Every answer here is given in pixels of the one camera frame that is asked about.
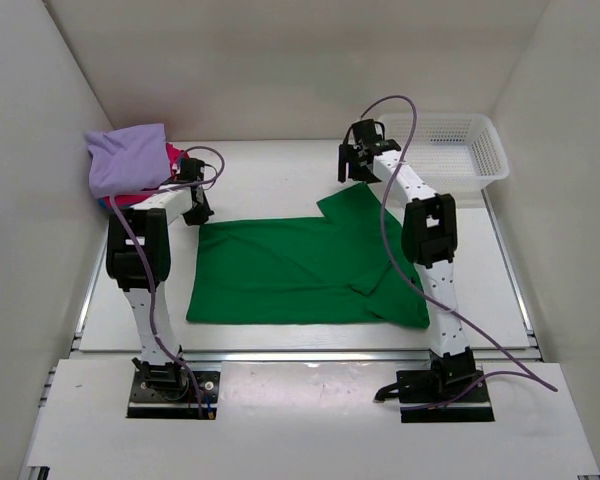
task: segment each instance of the purple cloth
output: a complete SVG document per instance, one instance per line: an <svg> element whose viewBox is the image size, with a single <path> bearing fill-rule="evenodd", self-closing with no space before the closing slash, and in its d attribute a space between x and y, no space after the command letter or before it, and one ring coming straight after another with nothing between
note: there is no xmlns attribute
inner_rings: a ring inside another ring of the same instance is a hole
<svg viewBox="0 0 600 480"><path fill-rule="evenodd" d="M164 125L87 132L89 188L95 198L158 187L171 176Z"/></svg>

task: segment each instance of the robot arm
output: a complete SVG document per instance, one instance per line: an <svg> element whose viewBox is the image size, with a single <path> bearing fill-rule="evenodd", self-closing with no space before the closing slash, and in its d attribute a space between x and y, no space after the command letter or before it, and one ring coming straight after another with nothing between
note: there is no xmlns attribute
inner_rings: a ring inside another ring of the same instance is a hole
<svg viewBox="0 0 600 480"><path fill-rule="evenodd" d="M366 183L389 181L398 166L400 147L394 140L385 139L384 129L380 133L377 126L374 120L351 126L355 143L340 145L339 181L344 182L347 177ZM390 193L405 206L402 251L415 266L424 293L449 309L456 309L453 257L458 242L453 197L438 194L408 165L400 168ZM444 399L476 378L476 365L460 321L430 303L427 307L431 321L431 370L425 377L435 386L439 398Z"/></svg>
<svg viewBox="0 0 600 480"><path fill-rule="evenodd" d="M204 162L183 158L180 172L172 183L198 182L204 179ZM138 238L147 257L155 290L155 310L151 325L151 293L142 262L133 242L115 214L109 217L107 237L107 273L118 283L131 305L142 345L140 359L134 359L144 385L169 397L187 388L181 366L170 354L181 357L182 348L171 329L165 299L164 282L171 268L169 225L180 216L187 225L205 223L213 212L201 186L156 194L123 211L125 220Z"/></svg>
<svg viewBox="0 0 600 480"><path fill-rule="evenodd" d="M398 164L398 157L398 152L387 152L376 157L373 162L374 175L377 175L383 182L387 182ZM440 245L443 258L437 261L431 256L426 258L426 252L414 251L417 247L414 248L412 242L407 259L414 264L420 276L424 293L447 307L455 309L457 301L453 285L453 251L456 248L457 239L453 199L449 201L450 196L438 195L408 165L403 165L400 169L391 195L406 206L403 239L418 235L417 222L424 227L421 230L425 232L425 235L429 229L442 231L442 239L434 239L431 242ZM428 206L431 206L433 211L427 212ZM442 218L433 218L432 214ZM444 238L449 238L450 242L444 242ZM445 354L454 356L465 352L469 347L469 342L458 319L448 312L431 306L429 318L431 320L429 334L433 353L442 358Z"/></svg>

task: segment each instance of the plastic basket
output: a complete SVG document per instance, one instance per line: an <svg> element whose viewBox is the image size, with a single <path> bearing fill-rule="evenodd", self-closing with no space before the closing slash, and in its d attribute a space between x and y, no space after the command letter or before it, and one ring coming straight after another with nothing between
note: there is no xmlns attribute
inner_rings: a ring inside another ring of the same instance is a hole
<svg viewBox="0 0 600 480"><path fill-rule="evenodd" d="M386 138L404 145L411 114L378 118ZM507 156L491 120L484 115L420 114L406 162L440 193L480 191L509 175Z"/></svg>

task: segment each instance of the green shirt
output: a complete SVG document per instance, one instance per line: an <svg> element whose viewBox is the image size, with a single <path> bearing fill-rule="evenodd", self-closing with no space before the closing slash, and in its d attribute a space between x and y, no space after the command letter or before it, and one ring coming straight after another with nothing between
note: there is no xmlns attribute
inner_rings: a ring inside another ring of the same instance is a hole
<svg viewBox="0 0 600 480"><path fill-rule="evenodd" d="M238 220L200 227L190 322L343 324L426 328L424 300L391 267L380 236L380 203L365 184L318 202L317 218ZM390 244L405 273L401 226L387 214Z"/></svg>

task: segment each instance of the black mounting plate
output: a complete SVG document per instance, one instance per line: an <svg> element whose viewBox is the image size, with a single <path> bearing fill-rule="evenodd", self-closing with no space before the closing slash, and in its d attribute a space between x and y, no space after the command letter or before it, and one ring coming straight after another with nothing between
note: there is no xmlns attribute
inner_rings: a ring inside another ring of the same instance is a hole
<svg viewBox="0 0 600 480"><path fill-rule="evenodd" d="M431 375L431 370L400 370L396 372L396 376L398 377L398 382L403 385L412 385L421 383L423 378ZM484 375L481 370L476 370L473 378L477 379ZM440 398L436 395L431 389L420 389L410 392L408 389L400 389L398 392L398 399L400 403L435 403L447 400L448 398L453 398L458 395L464 388L467 386L467 383L461 383L460 385L454 387L452 385L448 385L446 388L447 397ZM486 382L482 382L482 385L478 385L473 388L469 393L467 393L464 397L457 400L458 403L486 403L489 401L489 390L487 389Z"/></svg>
<svg viewBox="0 0 600 480"><path fill-rule="evenodd" d="M138 370L135 371L131 384L127 418L214 420L217 417L218 395L220 394L220 372L194 371L193 374L204 397L202 418L198 415L195 393L191 395L191 398L189 398L189 394L186 394L177 401L165 399L160 393L146 386L142 373ZM207 382L213 383L213 388L210 390L205 389ZM211 404L210 409L207 405L207 396Z"/></svg>
<svg viewBox="0 0 600 480"><path fill-rule="evenodd" d="M400 370L396 373L398 382L401 384L422 384L423 379L431 375L431 370ZM401 404L428 404L444 401L458 395L474 379L483 375L483 372L476 370L472 380L463 382L460 385L447 385L446 398L440 398L433 389L418 389L409 391L402 388L398 392L398 399ZM408 410L400 409L400 420L402 423L458 423L458 422L493 422L495 417L489 400L489 390L486 382L473 388L462 398L458 399L445 408Z"/></svg>

